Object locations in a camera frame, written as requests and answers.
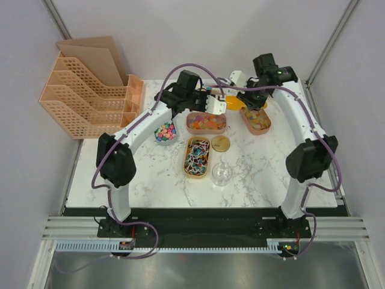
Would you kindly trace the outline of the pink tray of gummy candies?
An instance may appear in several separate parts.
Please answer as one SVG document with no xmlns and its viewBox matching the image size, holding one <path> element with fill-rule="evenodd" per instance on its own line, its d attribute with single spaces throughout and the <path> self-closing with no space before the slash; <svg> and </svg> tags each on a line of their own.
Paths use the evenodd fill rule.
<svg viewBox="0 0 385 289">
<path fill-rule="evenodd" d="M 222 134 L 226 127 L 227 119 L 224 114 L 194 112 L 186 117 L 186 129 L 191 134 Z"/>
</svg>

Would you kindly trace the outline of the clear glass jar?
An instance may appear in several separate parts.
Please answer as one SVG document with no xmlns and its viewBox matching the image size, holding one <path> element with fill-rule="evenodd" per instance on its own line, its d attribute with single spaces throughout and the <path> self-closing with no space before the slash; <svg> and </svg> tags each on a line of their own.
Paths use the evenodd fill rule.
<svg viewBox="0 0 385 289">
<path fill-rule="evenodd" d="M 213 166 L 211 175 L 216 186 L 224 187 L 232 177 L 232 168 L 227 163 L 220 162 Z"/>
</svg>

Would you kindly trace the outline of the yellow plastic scoop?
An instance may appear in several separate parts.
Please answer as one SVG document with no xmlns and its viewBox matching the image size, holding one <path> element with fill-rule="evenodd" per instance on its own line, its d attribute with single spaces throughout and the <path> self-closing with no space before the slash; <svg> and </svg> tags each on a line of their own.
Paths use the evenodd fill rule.
<svg viewBox="0 0 385 289">
<path fill-rule="evenodd" d="M 238 99 L 236 96 L 226 96 L 226 105 L 227 110 L 231 111 L 239 111 L 242 108 L 246 107 L 246 104 L 243 103 L 243 101 Z"/>
</svg>

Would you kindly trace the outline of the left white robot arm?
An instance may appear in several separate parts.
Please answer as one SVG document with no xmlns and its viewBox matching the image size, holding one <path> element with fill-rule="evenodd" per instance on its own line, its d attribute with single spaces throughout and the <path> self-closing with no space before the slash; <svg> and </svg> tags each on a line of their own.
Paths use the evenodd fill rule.
<svg viewBox="0 0 385 289">
<path fill-rule="evenodd" d="M 134 161 L 137 149 L 156 129 L 179 113 L 185 110 L 207 111 L 211 95 L 196 89 L 199 82 L 201 77 L 198 74 L 181 71 L 176 82 L 162 84 L 150 107 L 133 122 L 115 134 L 104 133 L 99 137 L 91 187 L 107 189 L 107 219 L 112 220 L 111 230 L 119 237 L 130 234 L 132 226 L 145 224 L 129 220 L 129 184 L 137 172 Z"/>
</svg>

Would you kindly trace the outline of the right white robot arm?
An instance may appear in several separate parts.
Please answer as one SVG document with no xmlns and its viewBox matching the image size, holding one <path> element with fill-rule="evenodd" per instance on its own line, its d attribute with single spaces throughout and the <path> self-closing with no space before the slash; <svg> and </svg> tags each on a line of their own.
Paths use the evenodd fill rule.
<svg viewBox="0 0 385 289">
<path fill-rule="evenodd" d="M 291 177 L 286 197 L 274 219 L 258 225 L 268 238 L 309 238 L 305 203 L 315 181 L 334 161 L 338 140 L 317 124 L 304 101 L 303 87 L 293 68 L 279 67 L 271 53 L 253 60 L 257 79 L 249 79 L 237 98 L 250 111 L 260 111 L 268 97 L 279 105 L 295 140 L 295 149 L 286 157 L 286 170 Z"/>
</svg>

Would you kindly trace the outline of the grey tray of colourful candies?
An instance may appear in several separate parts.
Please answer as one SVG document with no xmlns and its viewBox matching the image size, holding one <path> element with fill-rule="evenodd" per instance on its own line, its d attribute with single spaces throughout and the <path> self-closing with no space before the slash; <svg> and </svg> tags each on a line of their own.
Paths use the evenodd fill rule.
<svg viewBox="0 0 385 289">
<path fill-rule="evenodd" d="M 172 145 L 177 140 L 176 125 L 172 120 L 164 123 L 154 132 L 154 137 L 158 145 Z"/>
</svg>

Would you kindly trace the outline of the round gold jar lid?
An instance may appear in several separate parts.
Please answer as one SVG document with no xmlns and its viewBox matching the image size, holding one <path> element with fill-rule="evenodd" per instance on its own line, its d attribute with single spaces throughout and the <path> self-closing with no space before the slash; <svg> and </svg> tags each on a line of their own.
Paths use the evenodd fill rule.
<svg viewBox="0 0 385 289">
<path fill-rule="evenodd" d="M 229 150 L 231 144 L 229 138 L 225 135 L 217 135 L 212 139 L 211 146 L 213 150 L 217 152 L 226 152 Z"/>
</svg>

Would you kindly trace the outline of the tan tray of lollipops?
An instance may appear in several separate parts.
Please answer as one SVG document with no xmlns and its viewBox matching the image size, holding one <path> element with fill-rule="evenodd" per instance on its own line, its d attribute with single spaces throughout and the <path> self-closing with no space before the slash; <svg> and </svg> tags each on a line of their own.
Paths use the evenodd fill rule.
<svg viewBox="0 0 385 289">
<path fill-rule="evenodd" d="M 202 179 L 209 171 L 211 142 L 208 138 L 195 136 L 188 140 L 183 161 L 183 172 L 188 178 Z"/>
</svg>

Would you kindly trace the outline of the peach mesh file organizer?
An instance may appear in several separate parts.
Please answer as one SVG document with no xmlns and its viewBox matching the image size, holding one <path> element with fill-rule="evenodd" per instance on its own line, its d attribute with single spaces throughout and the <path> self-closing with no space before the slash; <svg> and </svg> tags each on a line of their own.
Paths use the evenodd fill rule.
<svg viewBox="0 0 385 289">
<path fill-rule="evenodd" d="M 145 84 L 128 74 L 111 36 L 57 42 L 39 103 L 75 140 L 113 134 L 143 111 Z"/>
</svg>

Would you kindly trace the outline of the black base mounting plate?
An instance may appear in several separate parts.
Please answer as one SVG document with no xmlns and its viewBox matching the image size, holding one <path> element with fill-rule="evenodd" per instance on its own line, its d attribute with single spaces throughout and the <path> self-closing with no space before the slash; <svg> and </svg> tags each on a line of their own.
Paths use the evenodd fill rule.
<svg viewBox="0 0 385 289">
<path fill-rule="evenodd" d="M 312 235 L 306 217 L 286 220 L 278 208 L 134 208 L 125 221 L 131 225 L 101 219 L 98 237 L 134 237 L 137 248 L 224 249 Z"/>
</svg>

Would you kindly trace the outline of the aluminium frame rail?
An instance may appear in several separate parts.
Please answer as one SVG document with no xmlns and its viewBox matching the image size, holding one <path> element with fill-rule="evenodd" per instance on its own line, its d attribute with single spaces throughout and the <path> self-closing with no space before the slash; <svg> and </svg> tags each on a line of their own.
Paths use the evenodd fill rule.
<svg viewBox="0 0 385 289">
<path fill-rule="evenodd" d="M 161 217 L 148 219 L 144 225 L 120 226 L 108 219 L 91 217 L 51 217 L 43 237 L 64 240 L 92 240 L 97 238 L 143 238 L 158 235 L 161 240 L 181 237 L 250 237 L 257 240 L 365 240 L 369 237 L 359 217 L 308 217 L 302 225 L 291 225 L 280 231 L 272 217 Z"/>
</svg>

